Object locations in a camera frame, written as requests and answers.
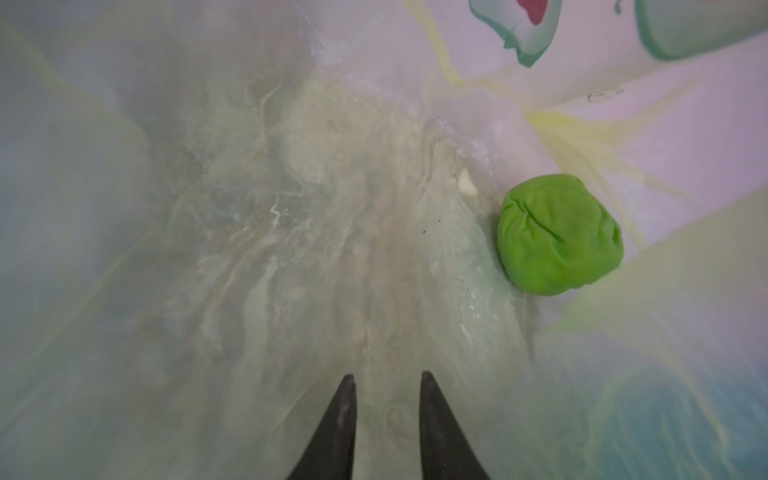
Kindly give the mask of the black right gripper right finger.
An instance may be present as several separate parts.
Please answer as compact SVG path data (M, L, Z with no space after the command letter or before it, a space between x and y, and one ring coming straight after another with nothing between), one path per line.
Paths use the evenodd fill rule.
M489 480L429 371L421 376L419 437L424 480Z

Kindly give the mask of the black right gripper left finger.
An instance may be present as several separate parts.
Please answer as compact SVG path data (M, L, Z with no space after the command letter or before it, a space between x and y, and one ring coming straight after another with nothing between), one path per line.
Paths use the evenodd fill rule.
M357 426L354 376L345 375L287 480L350 480Z

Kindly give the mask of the yellow-green plastic bag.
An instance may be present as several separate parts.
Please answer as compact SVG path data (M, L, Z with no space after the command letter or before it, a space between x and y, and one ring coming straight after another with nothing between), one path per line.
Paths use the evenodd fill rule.
M568 174L624 257L511 283ZM431 372L489 479L767 475L763 1L5 1L1 475L423 479Z

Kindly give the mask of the green toy fruit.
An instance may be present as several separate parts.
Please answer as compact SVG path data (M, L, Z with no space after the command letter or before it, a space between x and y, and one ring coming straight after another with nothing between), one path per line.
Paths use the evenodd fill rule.
M497 249L511 283L525 293L556 296L594 283L624 257L619 223L579 178L532 178L504 197Z

